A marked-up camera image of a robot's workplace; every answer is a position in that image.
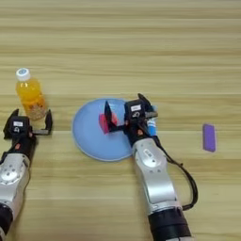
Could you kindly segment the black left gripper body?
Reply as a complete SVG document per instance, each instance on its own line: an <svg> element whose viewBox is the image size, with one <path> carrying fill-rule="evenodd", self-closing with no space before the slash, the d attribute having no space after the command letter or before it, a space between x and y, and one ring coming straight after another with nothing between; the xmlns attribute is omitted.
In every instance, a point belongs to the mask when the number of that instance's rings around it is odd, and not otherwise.
<svg viewBox="0 0 241 241"><path fill-rule="evenodd" d="M34 130L27 134L21 134L12 138L12 146L8 150L9 153L24 154L28 158L32 158L37 146L37 136L49 136L49 130Z"/></svg>

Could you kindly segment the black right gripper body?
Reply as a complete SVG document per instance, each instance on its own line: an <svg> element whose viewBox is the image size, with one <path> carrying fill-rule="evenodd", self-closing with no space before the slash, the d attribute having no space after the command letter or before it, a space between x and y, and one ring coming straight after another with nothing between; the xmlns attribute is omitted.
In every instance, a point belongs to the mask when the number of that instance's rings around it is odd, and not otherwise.
<svg viewBox="0 0 241 241"><path fill-rule="evenodd" d="M133 117L132 114L124 113L124 124L117 125L114 122L114 113L112 112L112 129L111 132L122 131L127 135L130 145L133 146L137 141L151 136L147 121L157 116L156 111L145 112L139 117Z"/></svg>

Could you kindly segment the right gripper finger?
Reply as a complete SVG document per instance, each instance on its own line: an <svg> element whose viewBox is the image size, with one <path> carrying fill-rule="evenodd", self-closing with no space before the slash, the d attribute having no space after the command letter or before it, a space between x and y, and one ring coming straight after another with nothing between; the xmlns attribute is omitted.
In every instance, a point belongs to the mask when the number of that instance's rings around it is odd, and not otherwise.
<svg viewBox="0 0 241 241"><path fill-rule="evenodd" d="M109 105L108 101L105 101L104 115L105 115L105 119L106 119L108 132L111 132L111 129L112 129L112 111L111 111L111 108L110 108L110 105Z"/></svg>
<svg viewBox="0 0 241 241"><path fill-rule="evenodd" d="M152 104L150 103L150 101L144 95L139 93L137 96L144 103L146 111L154 111Z"/></svg>

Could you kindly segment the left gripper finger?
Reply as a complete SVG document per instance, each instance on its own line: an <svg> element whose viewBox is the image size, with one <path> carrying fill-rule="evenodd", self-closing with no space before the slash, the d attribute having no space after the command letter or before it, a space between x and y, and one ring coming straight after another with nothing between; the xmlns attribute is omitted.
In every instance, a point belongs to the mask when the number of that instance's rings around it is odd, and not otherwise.
<svg viewBox="0 0 241 241"><path fill-rule="evenodd" d="M51 134L52 127L53 127L53 118L52 118L52 112L49 109L47 111L46 118L45 118L45 129L44 129L45 132L44 132L44 134L46 136Z"/></svg>
<svg viewBox="0 0 241 241"><path fill-rule="evenodd" d="M19 110L15 109L10 116L8 117L8 120L5 124L3 133L4 133L4 139L17 139L20 134L20 128L14 124L13 118L17 117L19 114Z"/></svg>

